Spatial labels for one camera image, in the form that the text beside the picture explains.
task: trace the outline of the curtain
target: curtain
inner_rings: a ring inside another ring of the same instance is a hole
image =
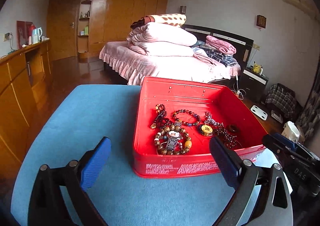
[[[305,139],[310,139],[313,136],[314,130],[317,128],[320,121],[320,61],[316,71],[316,77],[313,81],[313,86],[307,100],[307,103],[298,117],[296,124],[299,125],[305,135]]]

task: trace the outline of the pikachu toy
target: pikachu toy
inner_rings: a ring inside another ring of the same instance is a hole
[[[258,64],[256,64],[256,62],[253,62],[254,63],[254,66],[253,66],[253,68],[252,68],[252,71],[254,72],[254,73],[257,73],[257,74],[260,74],[260,73],[262,73],[262,65],[258,65]]]

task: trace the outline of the blue gripper pad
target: blue gripper pad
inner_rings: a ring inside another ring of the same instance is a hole
[[[282,144],[290,148],[291,151],[295,152],[297,150],[297,144],[289,139],[287,139],[285,136],[279,134],[279,133],[273,133],[271,136],[273,136],[275,139],[280,141]]]
[[[209,148],[227,185],[237,190],[239,187],[237,178],[240,175],[240,166],[230,156],[233,155],[233,157],[241,161],[237,153],[233,150],[228,150],[218,137],[211,138]]]
[[[84,191],[93,186],[110,153],[111,141],[109,138],[104,137],[94,149],[93,155],[81,171],[80,186]]]

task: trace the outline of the nightstand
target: nightstand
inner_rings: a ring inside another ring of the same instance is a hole
[[[268,83],[268,78],[254,73],[246,68],[239,79],[239,89],[245,91],[245,97],[254,102],[259,102]]]

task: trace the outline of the black headboard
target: black headboard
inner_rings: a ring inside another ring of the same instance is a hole
[[[234,33],[228,33],[225,31],[212,29],[208,27],[184,24],[181,26],[181,28],[192,33],[194,36],[197,37],[199,41],[205,42],[206,36],[211,35],[220,40],[231,43],[237,50],[236,54],[234,54],[233,57],[241,66],[241,70],[244,70],[247,67],[251,49],[253,46],[253,40]]]

